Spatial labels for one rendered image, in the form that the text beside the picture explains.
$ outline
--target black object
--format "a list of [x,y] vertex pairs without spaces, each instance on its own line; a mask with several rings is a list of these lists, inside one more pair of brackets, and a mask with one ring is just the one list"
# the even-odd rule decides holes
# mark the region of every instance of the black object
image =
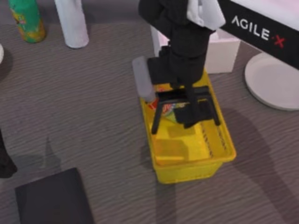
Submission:
[[0,130],[0,178],[12,177],[17,171],[18,168],[15,166],[5,149],[4,140]]
[[299,69],[299,31],[231,0],[219,4],[227,21],[223,30]]
[[76,168],[15,189],[21,224],[94,224]]
[[[220,120],[214,106],[213,98],[209,92],[208,86],[194,88],[196,96],[196,105],[200,109],[199,116],[195,119],[192,117],[191,106],[187,104],[185,107],[174,109],[175,117],[178,123],[184,124],[185,128],[192,127],[196,123],[194,121],[203,121],[213,119],[215,124],[220,125]],[[151,129],[152,134],[156,134],[165,104],[177,104],[188,102],[188,97],[184,89],[176,89],[172,91],[158,92],[157,109],[154,116],[154,122]]]
[[187,0],[140,0],[139,14],[169,40],[159,57],[148,60],[153,84],[185,86],[192,123],[201,120],[192,84],[202,77],[210,35],[214,32],[187,19]]

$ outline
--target robotic arm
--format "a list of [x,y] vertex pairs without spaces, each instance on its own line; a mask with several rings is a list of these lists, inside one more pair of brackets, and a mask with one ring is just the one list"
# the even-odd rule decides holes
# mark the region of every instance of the robotic arm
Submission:
[[147,61],[151,82],[185,87],[194,119],[184,126],[192,127],[201,115],[192,85],[202,77],[210,35],[225,23],[218,1],[140,0],[139,14],[170,40]]

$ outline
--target green bottle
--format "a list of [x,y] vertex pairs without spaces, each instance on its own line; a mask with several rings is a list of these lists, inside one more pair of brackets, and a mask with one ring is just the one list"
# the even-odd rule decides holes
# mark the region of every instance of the green bottle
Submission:
[[22,38],[37,43],[46,37],[39,9],[35,0],[8,0]]

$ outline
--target yellow container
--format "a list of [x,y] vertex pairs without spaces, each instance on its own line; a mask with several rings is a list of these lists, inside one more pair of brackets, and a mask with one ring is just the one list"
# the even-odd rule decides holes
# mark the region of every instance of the yellow container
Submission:
[[178,183],[211,177],[224,162],[236,157],[234,144],[228,132],[220,106],[206,72],[194,86],[208,85],[221,122],[199,122],[192,128],[161,118],[156,135],[151,134],[154,111],[144,101],[142,112],[148,136],[153,167],[161,183]]

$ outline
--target white box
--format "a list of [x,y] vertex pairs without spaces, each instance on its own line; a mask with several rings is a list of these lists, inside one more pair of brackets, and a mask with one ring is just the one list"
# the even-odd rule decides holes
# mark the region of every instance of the white box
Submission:
[[[151,28],[155,55],[159,55],[161,46],[168,44],[168,39],[155,28]],[[241,41],[219,29],[211,35],[206,56],[206,70],[209,74],[232,72]]]

